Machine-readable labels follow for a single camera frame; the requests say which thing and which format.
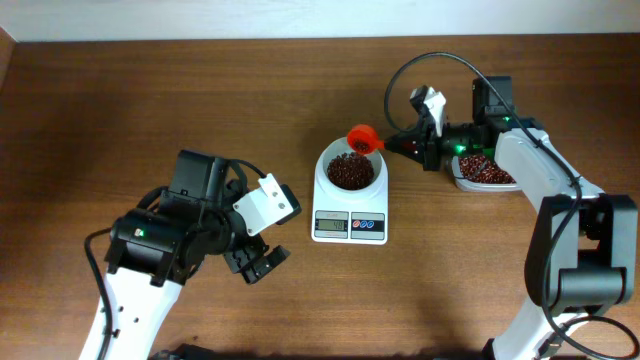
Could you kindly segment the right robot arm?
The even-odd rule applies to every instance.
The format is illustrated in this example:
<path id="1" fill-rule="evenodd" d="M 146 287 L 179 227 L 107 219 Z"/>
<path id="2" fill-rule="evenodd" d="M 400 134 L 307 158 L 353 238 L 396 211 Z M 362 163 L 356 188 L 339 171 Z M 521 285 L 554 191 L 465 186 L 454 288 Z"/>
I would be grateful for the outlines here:
<path id="1" fill-rule="evenodd" d="M 477 77 L 472 122 L 451 125 L 444 96 L 418 87 L 410 95 L 416 125 L 385 142 L 387 150 L 426 170 L 439 169 L 446 155 L 491 149 L 497 166 L 515 180 L 537 213 L 524 269 L 528 296 L 507 330 L 487 342 L 484 358 L 549 359 L 567 344 L 601 359 L 603 353 L 571 337 L 590 322 L 612 325 L 637 345 L 627 326 L 605 315 L 634 291 L 635 202 L 585 180 L 535 120 L 516 114 L 510 94 L 510 78 Z"/>

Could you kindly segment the red plastic measuring scoop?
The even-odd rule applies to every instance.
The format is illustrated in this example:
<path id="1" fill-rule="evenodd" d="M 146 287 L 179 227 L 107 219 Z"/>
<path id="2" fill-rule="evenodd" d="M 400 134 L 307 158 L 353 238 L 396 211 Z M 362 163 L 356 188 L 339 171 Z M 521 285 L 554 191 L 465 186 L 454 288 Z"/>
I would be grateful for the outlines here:
<path id="1" fill-rule="evenodd" d="M 377 131 L 366 124 L 358 124 L 349 131 L 347 144 L 360 155 L 369 155 L 385 148 L 384 141 L 380 139 Z"/>

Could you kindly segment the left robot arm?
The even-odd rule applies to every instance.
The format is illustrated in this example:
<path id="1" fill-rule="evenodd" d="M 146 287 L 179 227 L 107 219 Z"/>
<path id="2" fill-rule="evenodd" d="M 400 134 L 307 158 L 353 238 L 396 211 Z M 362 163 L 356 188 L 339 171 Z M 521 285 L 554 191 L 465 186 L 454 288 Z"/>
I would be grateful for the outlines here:
<path id="1" fill-rule="evenodd" d="M 105 229 L 110 238 L 99 270 L 84 250 L 100 300 L 83 359 L 145 359 L 186 282 L 208 256 L 220 255 L 230 271 L 255 284 L 288 256 L 270 248 L 261 232 L 297 216 L 291 189 L 261 173 L 250 189 L 248 162 L 195 151 L 179 152 L 171 183 L 148 192 Z"/>

